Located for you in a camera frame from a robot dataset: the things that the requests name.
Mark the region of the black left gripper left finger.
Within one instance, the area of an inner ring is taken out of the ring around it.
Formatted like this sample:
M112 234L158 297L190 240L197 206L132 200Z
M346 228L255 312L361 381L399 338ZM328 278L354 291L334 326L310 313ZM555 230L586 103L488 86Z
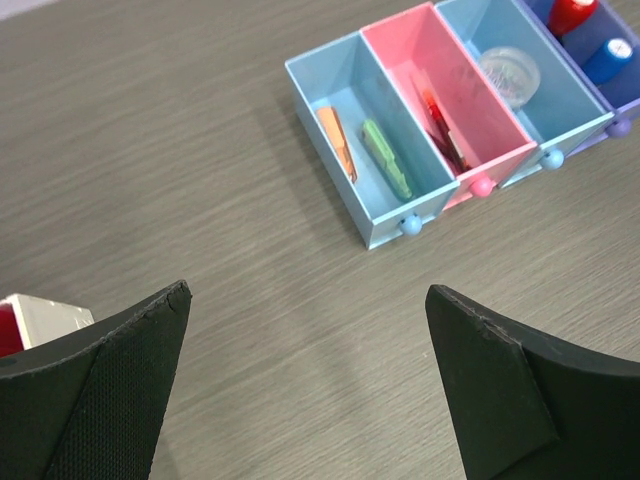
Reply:
M3 357L2 478L148 478L191 298L180 280L109 318Z

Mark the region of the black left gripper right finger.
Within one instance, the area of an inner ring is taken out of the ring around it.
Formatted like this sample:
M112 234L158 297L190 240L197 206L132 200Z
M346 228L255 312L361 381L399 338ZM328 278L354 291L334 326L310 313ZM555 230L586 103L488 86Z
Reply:
M469 479L636 479L639 365L429 288L429 332Z

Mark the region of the sky blue drawer box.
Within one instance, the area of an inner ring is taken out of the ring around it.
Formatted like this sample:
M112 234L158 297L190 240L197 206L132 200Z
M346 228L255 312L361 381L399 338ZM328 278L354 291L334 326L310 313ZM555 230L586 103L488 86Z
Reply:
M363 34L352 32L286 61L297 115L367 248L417 235L443 210L460 183L436 144L414 118ZM316 110L334 107L358 179L352 184ZM374 119L398 156L414 198L400 201L361 139Z

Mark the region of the clear red pen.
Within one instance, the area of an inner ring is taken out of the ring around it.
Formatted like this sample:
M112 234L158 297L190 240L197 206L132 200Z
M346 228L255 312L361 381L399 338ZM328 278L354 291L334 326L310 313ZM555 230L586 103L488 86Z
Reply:
M447 132L447 140L449 143L449 148L450 148L450 152L451 152L451 158L454 161L456 168L461 172L464 173L466 171L469 171L472 169L472 167L469 165L469 163L466 161L463 152L461 151L460 147L458 146L453 132L452 131L448 131Z

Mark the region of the blue glue bottle grey cap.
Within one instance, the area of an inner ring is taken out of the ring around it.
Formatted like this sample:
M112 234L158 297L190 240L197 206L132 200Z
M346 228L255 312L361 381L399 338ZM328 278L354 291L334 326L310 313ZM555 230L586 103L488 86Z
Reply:
M594 85L601 85L618 75L633 56L634 49L627 40L610 38L586 60L582 70Z

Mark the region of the orange highlighter marker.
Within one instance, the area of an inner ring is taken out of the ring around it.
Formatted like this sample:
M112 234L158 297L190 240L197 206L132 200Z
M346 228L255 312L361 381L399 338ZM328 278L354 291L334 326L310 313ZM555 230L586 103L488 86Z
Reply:
M317 109L316 115L348 178L352 184L355 184L358 174L337 110L334 107L325 106Z

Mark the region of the pink drawer box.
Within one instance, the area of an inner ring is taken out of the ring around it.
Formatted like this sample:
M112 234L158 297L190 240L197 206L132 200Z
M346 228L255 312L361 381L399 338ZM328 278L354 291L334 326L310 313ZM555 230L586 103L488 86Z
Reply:
M470 169L446 207L486 197L536 148L431 2L365 26L361 33L419 124L441 139L429 92Z

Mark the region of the red black stamp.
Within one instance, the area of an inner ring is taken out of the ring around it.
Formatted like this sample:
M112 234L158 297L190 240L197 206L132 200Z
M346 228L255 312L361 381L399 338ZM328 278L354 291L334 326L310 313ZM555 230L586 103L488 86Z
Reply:
M584 22L597 10L598 0L555 0L551 6L547 27L557 36L564 36Z

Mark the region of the purple drawer box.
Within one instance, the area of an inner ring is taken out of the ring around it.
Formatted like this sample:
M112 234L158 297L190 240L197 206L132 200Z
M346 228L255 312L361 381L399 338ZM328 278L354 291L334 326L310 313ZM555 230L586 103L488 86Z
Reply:
M633 122L639 117L639 37L634 30L608 2L601 1L586 22L559 41L547 29L553 3L546 0L525 1L523 5L596 100L604 109L613 113L613 118L605 127L583 141L573 152L581 152L609 138L628 135L632 131ZM614 38L629 43L633 48L633 56L609 82L595 84L584 73L583 66L607 40Z

